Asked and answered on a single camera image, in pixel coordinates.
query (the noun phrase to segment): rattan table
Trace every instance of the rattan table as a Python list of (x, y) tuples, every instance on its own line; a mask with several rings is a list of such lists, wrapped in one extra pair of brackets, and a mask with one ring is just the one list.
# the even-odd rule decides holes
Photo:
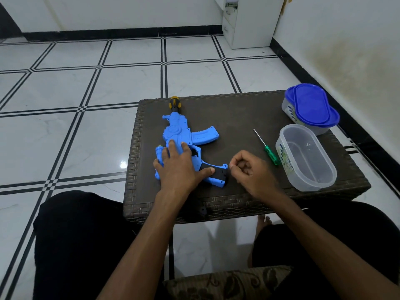
[[(209, 95), (180, 98), (181, 114), (185, 115), (192, 131), (214, 126), (220, 137), (217, 141), (201, 146), (202, 158), (215, 165), (229, 163), (232, 156), (245, 149), (270, 162), (263, 145), (253, 132), (255, 128), (267, 145), (275, 147), (279, 131), (292, 121), (281, 110), (284, 91), (265, 91), (227, 95)], [(136, 113), (130, 147), (124, 195), (124, 217), (143, 223), (160, 189), (154, 177), (155, 147), (165, 145), (162, 133), (167, 121), (162, 115), (170, 113), (169, 100), (141, 100)], [(318, 136), (338, 172), (335, 184), (316, 192), (300, 192), (291, 186), (282, 166), (271, 163), (273, 173), (288, 196), (301, 207), (316, 200), (352, 200), (367, 191), (371, 185), (344, 147), (332, 132)], [(252, 216), (273, 212), (252, 199), (246, 190), (228, 174), (225, 187), (207, 183), (192, 192), (189, 200), (196, 200), (212, 212), (207, 220)], [(197, 222), (179, 216), (177, 223)]]

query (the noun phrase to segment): empty container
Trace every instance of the empty container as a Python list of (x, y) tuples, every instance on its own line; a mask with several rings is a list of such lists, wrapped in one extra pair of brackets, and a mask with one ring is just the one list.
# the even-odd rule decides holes
[(335, 183), (336, 168), (307, 127), (290, 124), (281, 129), (276, 151), (289, 182), (299, 191), (317, 191)]
[(296, 124), (321, 135), (339, 123), (338, 112), (329, 105), (325, 91), (313, 84), (299, 84), (285, 91), (282, 110)]

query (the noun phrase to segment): person's right arm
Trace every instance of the person's right arm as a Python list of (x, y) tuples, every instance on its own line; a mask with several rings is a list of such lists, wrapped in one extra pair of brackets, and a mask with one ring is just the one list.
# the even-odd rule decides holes
[(342, 299), (400, 299), (397, 285), (315, 223), (283, 193), (264, 160), (243, 150), (232, 158), (229, 168), (253, 197), (280, 216)]

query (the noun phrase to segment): foot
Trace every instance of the foot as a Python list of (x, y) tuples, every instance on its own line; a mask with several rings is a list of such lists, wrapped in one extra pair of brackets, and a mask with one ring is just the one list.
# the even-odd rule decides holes
[[(270, 217), (265, 216), (265, 215), (258, 215), (257, 216), (256, 236), (254, 237), (254, 241), (256, 241), (256, 239), (258, 237), (258, 234), (267, 225), (272, 225), (272, 221), (270, 220)], [(247, 258), (247, 266), (250, 267), (250, 268), (253, 267), (253, 265), (252, 265), (253, 247), (254, 247), (254, 244), (253, 244), (253, 246), (251, 248), (251, 252), (249, 254), (249, 257)]]

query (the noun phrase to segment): floral patterned fabric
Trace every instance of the floral patterned fabric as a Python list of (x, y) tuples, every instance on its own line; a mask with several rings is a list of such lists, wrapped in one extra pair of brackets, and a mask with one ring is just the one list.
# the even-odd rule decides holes
[(183, 277), (164, 281), (176, 300), (265, 300), (292, 271), (290, 266), (268, 266)]

